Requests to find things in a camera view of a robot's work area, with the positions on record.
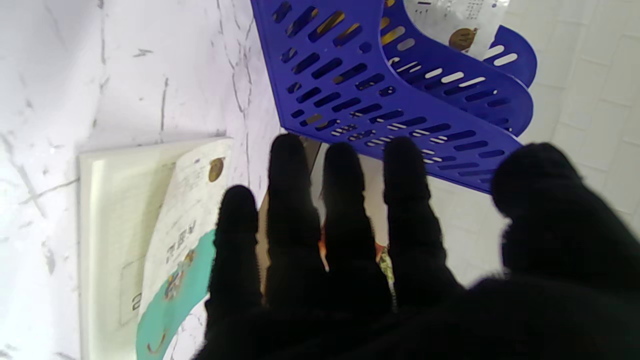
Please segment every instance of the finger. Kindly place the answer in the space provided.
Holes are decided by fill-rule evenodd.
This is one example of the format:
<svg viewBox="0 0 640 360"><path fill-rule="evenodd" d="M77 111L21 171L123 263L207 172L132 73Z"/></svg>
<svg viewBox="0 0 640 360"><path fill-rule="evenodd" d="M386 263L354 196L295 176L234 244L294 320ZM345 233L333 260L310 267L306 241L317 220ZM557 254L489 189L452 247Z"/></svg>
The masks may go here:
<svg viewBox="0 0 640 360"><path fill-rule="evenodd" d="M295 135L280 135L271 146L267 237L269 306L324 306L326 272L318 249L320 222L311 201L304 147Z"/></svg>
<svg viewBox="0 0 640 360"><path fill-rule="evenodd" d="M327 150L323 177L328 302L337 311L387 313L391 294L376 262L374 236L364 209L362 168L349 144L337 143Z"/></svg>
<svg viewBox="0 0 640 360"><path fill-rule="evenodd" d="M512 274L640 288L640 244L552 145L514 152L497 169L492 192L512 220L502 244L502 262Z"/></svg>
<svg viewBox="0 0 640 360"><path fill-rule="evenodd" d="M205 303L208 322L260 307L257 231L258 213L251 191L239 185L229 188L222 198L213 241L216 257L209 278L211 297Z"/></svg>
<svg viewBox="0 0 640 360"><path fill-rule="evenodd" d="M432 306L463 288L445 264L440 222L420 150L409 138L393 139L384 154L389 256L398 306Z"/></svg>

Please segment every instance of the blue plastic basket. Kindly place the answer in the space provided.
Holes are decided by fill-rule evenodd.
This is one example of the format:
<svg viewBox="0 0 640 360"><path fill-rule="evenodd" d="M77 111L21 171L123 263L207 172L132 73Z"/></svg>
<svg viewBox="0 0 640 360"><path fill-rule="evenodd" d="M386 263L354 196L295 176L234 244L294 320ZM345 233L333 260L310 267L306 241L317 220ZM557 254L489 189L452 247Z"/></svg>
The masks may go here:
<svg viewBox="0 0 640 360"><path fill-rule="evenodd" d="M494 44L505 50L486 61L511 53L518 59L497 68L419 33L401 1L371 3L252 0L282 127L322 142L349 141L378 159L391 138L412 136L431 176L488 193L494 170L521 146L503 128L519 134L531 121L523 85L535 74L531 47L501 28ZM384 47L383 12L389 25L382 31L404 27L403 36ZM398 50L407 38L414 46ZM410 85L396 70L414 61L425 75L443 70ZM447 82L457 72L464 77ZM464 86L477 78L484 80Z"/></svg>

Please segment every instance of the white marble surface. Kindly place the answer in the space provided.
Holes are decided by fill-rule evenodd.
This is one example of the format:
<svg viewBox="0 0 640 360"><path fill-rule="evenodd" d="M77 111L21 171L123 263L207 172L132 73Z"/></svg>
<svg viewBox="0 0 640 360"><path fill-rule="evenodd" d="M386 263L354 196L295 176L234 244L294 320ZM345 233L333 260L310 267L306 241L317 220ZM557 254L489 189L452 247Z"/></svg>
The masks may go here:
<svg viewBox="0 0 640 360"><path fill-rule="evenodd" d="M78 153L228 135L261 199L279 132L249 0L1 0L0 359L80 358Z"/></svg>

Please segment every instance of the book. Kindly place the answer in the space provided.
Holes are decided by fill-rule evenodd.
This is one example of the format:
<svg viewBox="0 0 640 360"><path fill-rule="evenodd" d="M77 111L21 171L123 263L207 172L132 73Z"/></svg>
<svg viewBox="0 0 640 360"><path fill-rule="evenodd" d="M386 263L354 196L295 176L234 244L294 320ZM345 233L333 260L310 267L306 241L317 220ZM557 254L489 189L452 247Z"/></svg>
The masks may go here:
<svg viewBox="0 0 640 360"><path fill-rule="evenodd" d="M231 143L205 139L79 156L83 359L162 359L177 327L207 295Z"/></svg>

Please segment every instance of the gloved hand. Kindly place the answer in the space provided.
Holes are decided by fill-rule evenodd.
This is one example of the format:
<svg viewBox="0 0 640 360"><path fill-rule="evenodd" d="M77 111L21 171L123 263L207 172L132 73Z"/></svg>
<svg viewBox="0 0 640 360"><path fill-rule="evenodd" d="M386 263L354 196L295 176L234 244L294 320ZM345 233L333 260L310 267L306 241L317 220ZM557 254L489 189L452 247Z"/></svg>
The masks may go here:
<svg viewBox="0 0 640 360"><path fill-rule="evenodd" d="M437 217L429 207L422 154L409 138L384 153L384 198L397 305L432 306L463 291L445 265ZM364 209L364 177L347 143L324 161L326 272L321 228L310 195L300 140L281 135L269 162L267 236L271 265L263 301L255 246L258 214L249 189L230 188L221 203L211 269L207 345L198 356L260 357L308 342L326 331L351 329L391 310L387 280L376 263Z"/></svg>

